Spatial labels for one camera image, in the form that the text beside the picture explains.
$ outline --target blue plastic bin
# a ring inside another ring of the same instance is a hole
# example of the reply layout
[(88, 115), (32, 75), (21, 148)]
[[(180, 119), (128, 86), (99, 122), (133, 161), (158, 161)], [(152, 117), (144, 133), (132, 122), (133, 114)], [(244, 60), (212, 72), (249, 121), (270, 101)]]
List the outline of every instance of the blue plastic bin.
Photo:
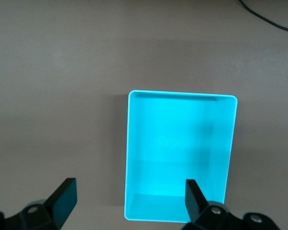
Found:
[(236, 110), (231, 95), (131, 91), (125, 218), (189, 222), (186, 179), (224, 203)]

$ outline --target blue tray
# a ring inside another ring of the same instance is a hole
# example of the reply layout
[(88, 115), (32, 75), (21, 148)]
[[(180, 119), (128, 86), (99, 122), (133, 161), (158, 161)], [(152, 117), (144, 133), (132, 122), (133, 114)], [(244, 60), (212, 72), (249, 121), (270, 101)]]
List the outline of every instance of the blue tray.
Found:
[(189, 222), (186, 179), (224, 203), (236, 110), (231, 95), (131, 91), (125, 218)]

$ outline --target black cable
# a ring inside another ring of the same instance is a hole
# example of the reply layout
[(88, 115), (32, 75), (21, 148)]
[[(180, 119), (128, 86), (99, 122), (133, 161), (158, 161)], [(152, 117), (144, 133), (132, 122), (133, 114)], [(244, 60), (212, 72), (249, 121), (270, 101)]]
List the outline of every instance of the black cable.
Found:
[(282, 30), (288, 31), (288, 28), (287, 28), (287, 27), (284, 27), (284, 26), (282, 26), (282, 25), (279, 25), (279, 24), (277, 24), (277, 23), (275, 23), (275, 22), (273, 22), (273, 21), (271, 21), (271, 20), (269, 20), (269, 19), (261, 16), (260, 14), (256, 13), (256, 12), (253, 11), (252, 9), (250, 9), (247, 5), (245, 5), (245, 3), (244, 3), (242, 0), (239, 0), (239, 2), (242, 4), (242, 6), (244, 6), (244, 8), (246, 8), (249, 12), (251, 12), (251, 13), (254, 14), (255, 16), (261, 18), (262, 20), (266, 21), (267, 23), (270, 23), (270, 24), (273, 25), (273, 26), (276, 26), (276, 27), (278, 27), (278, 28), (280, 28), (280, 29), (282, 29)]

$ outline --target screw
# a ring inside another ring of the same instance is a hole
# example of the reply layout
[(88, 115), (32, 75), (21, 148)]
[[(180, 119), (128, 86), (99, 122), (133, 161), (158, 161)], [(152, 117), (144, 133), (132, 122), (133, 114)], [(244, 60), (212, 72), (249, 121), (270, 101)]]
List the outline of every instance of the screw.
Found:
[(251, 215), (250, 217), (251, 217), (251, 220), (254, 221), (254, 222), (256, 222), (256, 223), (262, 223), (262, 221), (263, 221), (263, 220), (260, 218), (260, 216), (255, 215), (255, 214)]
[(212, 207), (211, 211), (212, 211), (214, 214), (221, 214), (221, 210), (220, 210), (218, 207)]
[(34, 206), (29, 208), (28, 213), (34, 213), (35, 211), (37, 211), (38, 207)]

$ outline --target gray table surface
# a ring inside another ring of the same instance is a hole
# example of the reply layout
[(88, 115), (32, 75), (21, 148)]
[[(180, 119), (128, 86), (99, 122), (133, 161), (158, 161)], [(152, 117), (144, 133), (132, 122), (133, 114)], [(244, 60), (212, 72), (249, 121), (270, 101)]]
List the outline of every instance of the gray table surface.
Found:
[[(288, 0), (246, 3), (288, 26)], [(288, 229), (288, 32), (237, 0), (0, 1), (0, 210), (76, 177), (64, 230), (179, 230), (123, 216), (133, 89), (235, 95), (226, 205)]]

